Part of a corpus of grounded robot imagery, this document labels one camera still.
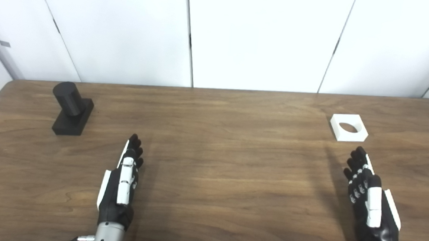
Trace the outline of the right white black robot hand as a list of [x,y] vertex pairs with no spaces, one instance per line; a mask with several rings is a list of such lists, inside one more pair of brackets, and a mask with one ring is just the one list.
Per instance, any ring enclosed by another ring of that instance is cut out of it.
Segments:
[[401,221],[389,189],[384,190],[369,154],[359,146],[351,151],[343,170],[348,198],[354,211],[358,241],[399,241]]

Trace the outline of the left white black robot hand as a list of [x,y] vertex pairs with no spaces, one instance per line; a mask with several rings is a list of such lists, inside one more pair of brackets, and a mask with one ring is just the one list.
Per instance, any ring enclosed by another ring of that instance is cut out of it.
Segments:
[[132,202],[144,163],[137,134],[126,141],[116,169],[106,170],[97,198],[98,224],[117,223],[127,231],[134,217]]

